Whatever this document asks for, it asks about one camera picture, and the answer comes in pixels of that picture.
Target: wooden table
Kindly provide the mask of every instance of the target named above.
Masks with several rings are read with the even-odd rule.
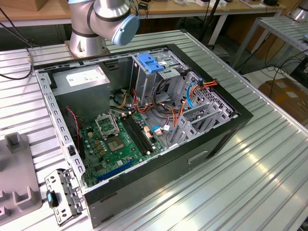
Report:
[[[66,0],[49,0],[38,12],[21,10],[1,6],[7,15],[13,20],[16,26],[39,26],[39,25],[57,25],[70,24],[71,14]],[[170,18],[170,17],[192,17],[204,16],[207,7],[201,7],[196,3],[187,3],[178,5],[173,0],[168,2],[153,1],[149,3],[148,18]],[[213,32],[209,44],[215,44],[215,41],[225,23],[227,16],[230,14],[250,14],[250,13],[276,13],[279,16],[285,6],[257,8],[253,9],[239,0],[227,3],[226,7],[217,8],[215,15],[220,15],[217,26]],[[140,10],[141,18],[146,17],[145,10]],[[3,15],[0,15],[0,21],[6,26],[11,26]]]

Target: aluminum extrusion table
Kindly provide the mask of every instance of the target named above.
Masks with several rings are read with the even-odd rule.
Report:
[[[308,50],[308,42],[303,39],[304,35],[308,34],[308,22],[299,23],[289,18],[288,16],[258,18],[251,27],[235,55],[234,61],[232,63],[233,68],[239,62],[242,53],[244,52],[245,48],[247,47],[259,26],[263,27],[266,31],[260,37],[259,41],[252,50],[252,53],[261,45],[262,41],[269,33],[276,35],[288,44],[288,48],[283,55],[284,59],[281,61],[281,63],[283,63],[288,58],[288,53],[291,51],[292,47],[295,47],[299,51]]]
[[[167,43],[217,78],[254,117],[219,154],[96,230],[296,230],[308,216],[308,131],[188,33],[138,35],[126,47],[108,42],[108,48]],[[37,64],[72,59],[65,45],[31,54]],[[0,52],[0,73],[22,76],[29,68],[26,56],[25,50]],[[0,230],[58,230],[44,177],[66,162],[34,75],[0,78],[0,138],[14,131],[28,135],[43,206]],[[87,211],[61,229],[91,230]]]

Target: cardboard box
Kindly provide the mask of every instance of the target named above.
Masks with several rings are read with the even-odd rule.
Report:
[[[272,82],[265,82],[259,90],[269,96]],[[302,125],[308,124],[308,94],[288,78],[275,80],[270,99]]]
[[[29,11],[39,11],[48,0],[0,0],[0,5]]]

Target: yellow wire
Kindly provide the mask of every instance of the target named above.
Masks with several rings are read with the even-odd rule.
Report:
[[[126,103],[126,97],[127,97],[127,94],[125,94],[125,96],[124,96],[124,100],[123,100],[123,103],[122,103],[120,106],[118,106],[118,108],[122,108],[122,107],[124,107],[124,106],[125,106],[125,103]]]

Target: motherboard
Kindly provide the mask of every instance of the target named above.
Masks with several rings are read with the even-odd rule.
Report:
[[[135,112],[125,117],[109,114],[80,129],[85,147],[84,180],[88,187],[164,150],[154,135],[146,136],[144,128],[147,128],[144,120]]]

